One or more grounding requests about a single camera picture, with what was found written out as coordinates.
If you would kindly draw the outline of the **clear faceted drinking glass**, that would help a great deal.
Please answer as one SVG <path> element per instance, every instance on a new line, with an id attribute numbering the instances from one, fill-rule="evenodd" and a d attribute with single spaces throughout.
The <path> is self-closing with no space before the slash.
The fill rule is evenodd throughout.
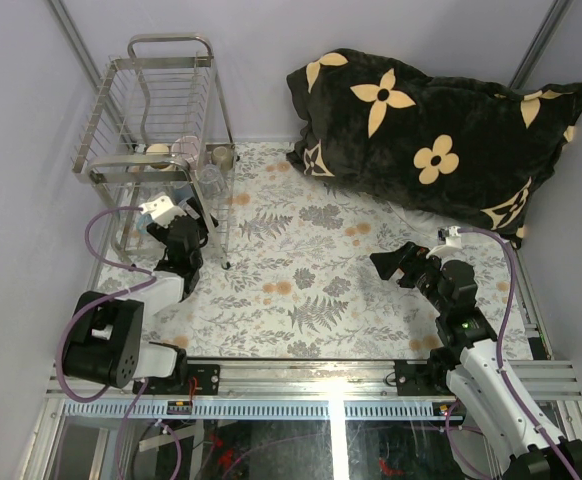
<path id="1" fill-rule="evenodd" d="M 199 172 L 200 189 L 205 199 L 212 199 L 222 194 L 226 188 L 220 169 L 213 164 L 205 165 Z"/>

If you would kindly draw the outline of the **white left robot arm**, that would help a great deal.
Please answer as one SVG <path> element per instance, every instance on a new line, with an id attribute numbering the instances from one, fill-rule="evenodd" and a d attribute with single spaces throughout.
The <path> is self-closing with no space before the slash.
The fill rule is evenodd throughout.
<path id="1" fill-rule="evenodd" d="M 103 390 L 128 384 L 147 394 L 179 394 L 195 389 L 184 348 L 142 338 L 143 323 L 179 304 L 194 292 L 203 266 L 202 249 L 217 221 L 199 200 L 175 204 L 166 195 L 136 207 L 149 217 L 151 237 L 164 247 L 152 269 L 133 264 L 124 270 L 144 275 L 143 282 L 111 294 L 83 293 L 61 335 L 55 367 L 62 390 L 77 395 L 68 378 L 97 383 Z"/>

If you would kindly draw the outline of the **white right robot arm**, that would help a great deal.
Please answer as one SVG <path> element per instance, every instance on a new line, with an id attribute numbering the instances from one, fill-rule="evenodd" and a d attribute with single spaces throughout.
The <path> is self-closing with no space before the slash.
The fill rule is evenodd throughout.
<path id="1" fill-rule="evenodd" d="M 370 256 L 379 277 L 418 290 L 435 308 L 442 342 L 426 364 L 429 387 L 452 393 L 493 448 L 505 479 L 582 479 L 582 441 L 570 440 L 533 400 L 477 305 L 474 269 L 407 242 Z"/>

